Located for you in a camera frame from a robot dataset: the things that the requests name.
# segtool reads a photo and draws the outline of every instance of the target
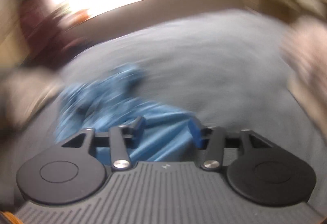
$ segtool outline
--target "gray gripper base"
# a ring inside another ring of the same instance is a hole
[[[114,173],[98,193],[67,206],[27,202],[24,224],[312,224],[322,217],[306,203],[269,208],[237,195],[214,172],[193,162],[139,162]]]

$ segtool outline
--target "blue fabric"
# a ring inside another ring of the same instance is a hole
[[[67,87],[61,93],[56,141],[62,141],[82,128],[92,127],[97,132],[105,132],[112,126],[129,124],[143,116],[146,128],[140,144],[137,149],[129,149],[132,162],[178,161],[192,144],[187,127],[192,113],[130,97],[131,88],[143,77],[143,72],[136,66],[124,65],[105,80]],[[108,148],[98,148],[97,159],[110,164]]]

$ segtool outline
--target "white logo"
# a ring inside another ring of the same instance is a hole
[[[170,167],[170,165],[169,165],[169,164],[166,164],[166,165],[162,165],[162,167],[163,167],[164,169],[168,169],[168,168]]]

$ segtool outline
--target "silver screw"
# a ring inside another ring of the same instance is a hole
[[[203,163],[203,166],[208,169],[215,169],[220,166],[220,163],[217,160],[207,160]]]
[[[113,165],[118,169],[125,169],[130,165],[127,160],[116,160]]]

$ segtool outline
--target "bed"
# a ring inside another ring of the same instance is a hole
[[[241,10],[202,14],[95,45],[60,75],[68,85],[138,64],[147,76],[135,96],[193,111],[203,123],[229,131],[252,129],[308,162],[317,175],[309,204],[327,215],[327,148],[286,88],[291,70],[278,50],[285,29]],[[59,106],[57,98],[23,132],[1,138],[0,204],[22,203],[15,173],[54,143]]]

